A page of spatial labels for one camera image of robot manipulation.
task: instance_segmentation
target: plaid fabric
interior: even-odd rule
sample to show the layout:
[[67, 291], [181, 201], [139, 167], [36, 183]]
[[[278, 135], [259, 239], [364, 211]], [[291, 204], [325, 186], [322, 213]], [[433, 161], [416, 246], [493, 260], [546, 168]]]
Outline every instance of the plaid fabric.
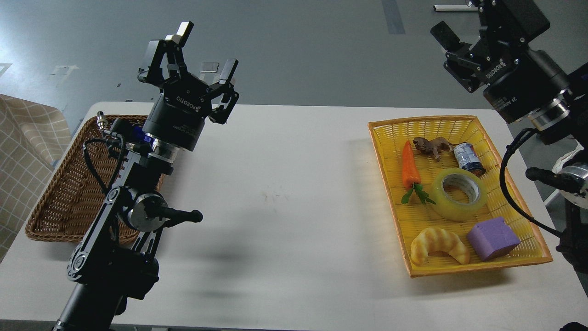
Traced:
[[70, 141], [59, 110], [0, 94], [0, 262]]

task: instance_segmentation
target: brown toy animal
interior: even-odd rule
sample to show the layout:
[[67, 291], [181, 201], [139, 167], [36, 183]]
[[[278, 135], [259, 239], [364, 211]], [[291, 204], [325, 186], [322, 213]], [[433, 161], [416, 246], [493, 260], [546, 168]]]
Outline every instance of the brown toy animal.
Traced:
[[439, 162], [441, 156], [439, 155], [439, 150], [441, 149], [448, 149], [449, 151], [453, 151], [452, 146], [457, 146], [459, 144], [452, 144], [447, 141], [447, 139], [443, 137], [435, 138], [431, 141], [423, 138], [423, 137], [416, 137], [412, 140], [415, 144], [415, 148], [419, 150], [423, 154], [433, 154], [435, 161]]

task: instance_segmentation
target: purple sponge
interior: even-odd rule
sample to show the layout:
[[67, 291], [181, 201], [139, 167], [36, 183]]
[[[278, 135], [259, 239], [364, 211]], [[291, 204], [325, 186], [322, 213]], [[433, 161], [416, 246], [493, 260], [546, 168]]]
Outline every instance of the purple sponge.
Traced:
[[506, 225], [503, 217], [476, 223], [467, 234], [467, 239], [482, 261], [507, 255], [520, 244], [519, 238]]

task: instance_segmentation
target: tin can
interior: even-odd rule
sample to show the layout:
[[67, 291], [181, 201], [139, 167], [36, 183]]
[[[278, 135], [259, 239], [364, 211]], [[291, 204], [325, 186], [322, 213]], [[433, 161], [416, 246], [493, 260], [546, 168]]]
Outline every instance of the tin can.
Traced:
[[457, 163], [461, 169], [471, 172], [480, 177], [486, 173], [486, 169], [482, 167], [482, 162], [474, 151], [474, 146], [470, 143], [463, 143], [457, 145], [453, 149]]

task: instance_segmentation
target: croissant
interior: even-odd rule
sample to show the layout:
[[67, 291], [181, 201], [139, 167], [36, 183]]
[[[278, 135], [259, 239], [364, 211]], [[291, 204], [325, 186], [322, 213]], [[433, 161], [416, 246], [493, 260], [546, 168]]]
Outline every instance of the croissant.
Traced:
[[470, 262], [470, 252], [457, 234], [438, 227], [428, 227], [416, 236], [410, 244], [410, 259], [423, 264], [431, 251], [444, 251], [461, 264]]

